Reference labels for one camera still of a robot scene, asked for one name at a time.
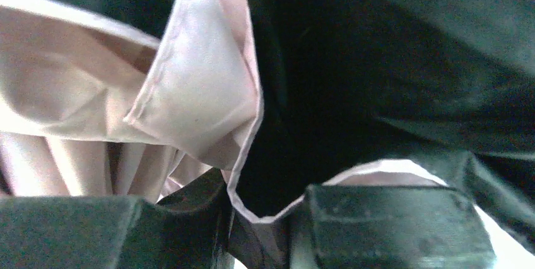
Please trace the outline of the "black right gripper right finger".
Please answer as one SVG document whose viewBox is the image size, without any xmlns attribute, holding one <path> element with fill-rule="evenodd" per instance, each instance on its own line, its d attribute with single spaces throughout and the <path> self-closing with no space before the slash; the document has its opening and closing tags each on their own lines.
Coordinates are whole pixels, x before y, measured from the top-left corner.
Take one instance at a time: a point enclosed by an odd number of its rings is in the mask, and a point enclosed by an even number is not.
<svg viewBox="0 0 535 269">
<path fill-rule="evenodd" d="M 473 204 L 429 186 L 309 186 L 291 216 L 291 268 L 493 268 Z"/>
</svg>

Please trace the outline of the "pink and black folding umbrella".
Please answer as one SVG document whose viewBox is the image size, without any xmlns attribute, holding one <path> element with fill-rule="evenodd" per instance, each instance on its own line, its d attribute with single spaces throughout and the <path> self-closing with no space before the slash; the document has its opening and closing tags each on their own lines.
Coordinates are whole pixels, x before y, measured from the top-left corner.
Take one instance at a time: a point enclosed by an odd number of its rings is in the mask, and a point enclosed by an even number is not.
<svg viewBox="0 0 535 269">
<path fill-rule="evenodd" d="M 211 169 L 231 268 L 291 268 L 314 185 L 453 189 L 533 268 L 534 0 L 1 0 L 1 199 Z"/>
</svg>

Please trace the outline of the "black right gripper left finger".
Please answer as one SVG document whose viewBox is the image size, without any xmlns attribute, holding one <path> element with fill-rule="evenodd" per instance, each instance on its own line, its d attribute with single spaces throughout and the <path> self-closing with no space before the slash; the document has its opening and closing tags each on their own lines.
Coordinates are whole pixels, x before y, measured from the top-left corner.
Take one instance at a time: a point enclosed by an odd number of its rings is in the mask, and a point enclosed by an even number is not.
<svg viewBox="0 0 535 269">
<path fill-rule="evenodd" d="M 135 196 L 1 199 L 2 268 L 231 268 L 230 204 L 211 169 L 153 204 Z"/>
</svg>

